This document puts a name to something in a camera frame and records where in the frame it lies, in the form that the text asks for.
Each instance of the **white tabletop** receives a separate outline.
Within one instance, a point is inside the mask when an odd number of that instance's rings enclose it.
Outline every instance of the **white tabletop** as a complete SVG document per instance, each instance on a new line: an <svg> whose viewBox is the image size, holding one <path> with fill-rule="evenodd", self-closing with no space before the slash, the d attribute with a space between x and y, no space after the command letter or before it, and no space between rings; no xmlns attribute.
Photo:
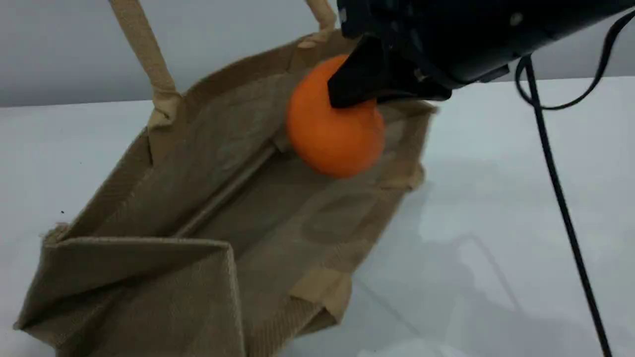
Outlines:
<svg viewBox="0 0 635 357"><path fill-rule="evenodd" d="M588 80L541 81L547 104ZM549 113L556 161L615 356L635 355L635 77ZM411 193L354 275L341 326L292 356L574 356L601 351L531 109L511 83L443 103ZM145 124L150 102L0 109L0 354L53 356L11 324L39 235L71 220Z"/></svg>

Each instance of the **orange fruit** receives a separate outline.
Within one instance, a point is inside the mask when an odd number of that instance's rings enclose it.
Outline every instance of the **orange fruit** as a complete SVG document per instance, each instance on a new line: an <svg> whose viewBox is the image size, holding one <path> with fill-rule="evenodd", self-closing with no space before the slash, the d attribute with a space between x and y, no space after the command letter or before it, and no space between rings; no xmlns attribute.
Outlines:
<svg viewBox="0 0 635 357"><path fill-rule="evenodd" d="M376 100L331 107L328 80L346 58L331 58L304 77L291 95L286 120L295 152L316 171L336 178L369 169L384 149L384 119Z"/></svg>

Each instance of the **black wire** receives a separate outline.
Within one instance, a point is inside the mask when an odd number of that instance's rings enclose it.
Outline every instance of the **black wire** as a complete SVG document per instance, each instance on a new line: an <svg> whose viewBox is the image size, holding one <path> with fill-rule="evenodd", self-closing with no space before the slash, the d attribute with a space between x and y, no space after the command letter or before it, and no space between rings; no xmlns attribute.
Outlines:
<svg viewBox="0 0 635 357"><path fill-rule="evenodd" d="M561 109L570 108L570 107L573 107L574 105L580 103L589 94L591 94L591 92L595 89L595 87L598 85L598 83L600 82L600 80L604 76L604 73L606 71L606 67L608 66L608 61L611 58L611 54L613 52L613 45L615 44L615 41L617 40L617 36L620 34L620 32L622 31L624 26L626 26L626 24L628 24L633 19L633 17L635 17L635 11L632 11L632 12L624 15L619 20L617 20L611 26L611 29L609 29L609 31L606 33L606 37L604 39L604 46L602 48L602 55L600 56L600 60L599 60L598 70L595 73L595 76L593 78L593 82L591 83L589 89L587 89L587 91L584 92L583 95L581 95L577 99L572 100L571 102L568 102L568 103L563 104L563 105L557 105L557 106L554 106L554 107L545 107L545 106L541 105L540 108L542 110L544 110L544 111L559 111ZM521 60L518 63L518 66L516 67L516 75L515 75L514 79L515 79L515 82L516 82L516 88L518 89L518 93L521 95L523 100L525 100L525 102L527 102L527 104L533 105L530 96L527 94L527 92L525 92L523 87L520 85L521 74L523 73L523 71L525 69L526 69L526 63L523 63L523 61Z"/></svg>
<svg viewBox="0 0 635 357"><path fill-rule="evenodd" d="M551 183L553 184L554 191L556 193L556 199L560 212L562 213L562 219L565 223L566 233L569 237L569 243L571 243L571 250L573 250L573 257L575 259L575 265L578 268L580 275L580 281L582 282L582 288L584 289L584 295L587 298L589 310L593 317L593 323L595 325L596 332L598 333L598 339L602 352L605 357L611 357L611 347L608 344L608 338L606 337L606 331L604 330L604 324L599 315L598 304L596 303L595 296L593 296L593 290L591 288L591 282L589 281L589 275L587 269L584 266L584 260L582 253L580 252L580 245L578 244L578 238L576 237L575 230L573 228L573 222L569 214L569 209L566 205L565 194L563 193L562 186L560 185L560 179L558 177L558 171L556 170L556 164L554 162L553 154L551 152L551 145L549 144L549 137L547 136L547 128L545 127L545 118L542 106L540 105L540 97L538 96L538 88L536 84L536 75L533 71L533 64L531 62L531 56L523 57L521 59L523 67L527 71L527 79L529 81L529 90L531 93L531 106L536 114L536 124L538 124L538 133L540 134L540 142L542 143L542 149L545 155L545 161L547 162L547 168L549 170L549 176L551 177Z"/></svg>
<svg viewBox="0 0 635 357"><path fill-rule="evenodd" d="M518 66L516 67L516 75L514 76L514 81L516 82L518 93L521 95L525 102L533 107L533 111L536 114L538 134L540 135L540 142L542 143L542 150L545 156L545 162L547 163L547 169L549 171L549 176L551 177L551 184L553 185L554 192L556 194L558 206L560 207L560 213L562 214L566 233L569 237L569 243L571 244L571 250L573 251L575 266L578 269L580 282L582 283L584 295L586 296L589 310L591 312L591 317L593 318L593 324L595 325L599 343L602 347L602 352L604 353L605 357L612 357L613 354L611 353L611 347L608 343L606 330L604 329L604 324L602 323L602 318L600 317L598 303L596 302L595 296L593 295L593 289L591 288L589 275L587 274L587 269L584 266L584 259L582 258L582 252L580 251L580 244L578 243L578 238L575 234L575 229L573 228L573 222L571 220L571 215L569 214L569 208L566 205L565 194L563 193L562 186L560 184L560 178L558 177L558 171L554 162L553 153L551 152L549 136L547 135L547 128L545 126L544 111L558 111L561 109L573 107L574 105L583 101L589 94L591 94L591 92L595 89L595 87L597 87L598 83L604 76L606 67L608 66L609 59L611 58L611 54L613 52L613 45L615 45L615 41L617 40L618 35L626 26L626 24L628 24L634 17L635 11L632 11L621 17L611 26L604 40L604 47L602 49L598 69L595 73L595 77L593 78L593 82L591 83L589 89L584 92L584 94L569 103L557 105L555 107L545 107L540 103L540 96L538 95L538 84L536 82L536 74L533 70L531 55L521 58L520 62L518 62ZM527 80L529 82L530 90L529 95L525 92L520 84L523 71L527 72Z"/></svg>

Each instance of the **jute bag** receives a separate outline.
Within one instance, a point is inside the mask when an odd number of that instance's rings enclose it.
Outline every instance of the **jute bag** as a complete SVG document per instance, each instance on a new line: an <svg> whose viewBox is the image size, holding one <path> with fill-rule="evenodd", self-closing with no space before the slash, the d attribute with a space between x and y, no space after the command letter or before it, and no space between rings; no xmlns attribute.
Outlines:
<svg viewBox="0 0 635 357"><path fill-rule="evenodd" d="M271 356L339 322L351 274L423 179L434 108L381 108L371 170L322 176L289 148L286 101L334 32L246 58L181 97L138 1L111 5L154 88L147 129L79 216L44 239L15 328L58 356Z"/></svg>

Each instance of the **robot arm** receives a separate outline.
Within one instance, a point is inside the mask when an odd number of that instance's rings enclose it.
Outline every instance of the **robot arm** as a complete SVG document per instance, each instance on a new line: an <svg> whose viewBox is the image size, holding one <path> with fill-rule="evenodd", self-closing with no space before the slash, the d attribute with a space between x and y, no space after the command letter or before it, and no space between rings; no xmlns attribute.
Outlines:
<svg viewBox="0 0 635 357"><path fill-rule="evenodd" d="M331 105L449 99L508 63L635 6L635 0L338 0L345 37L362 36L329 80Z"/></svg>

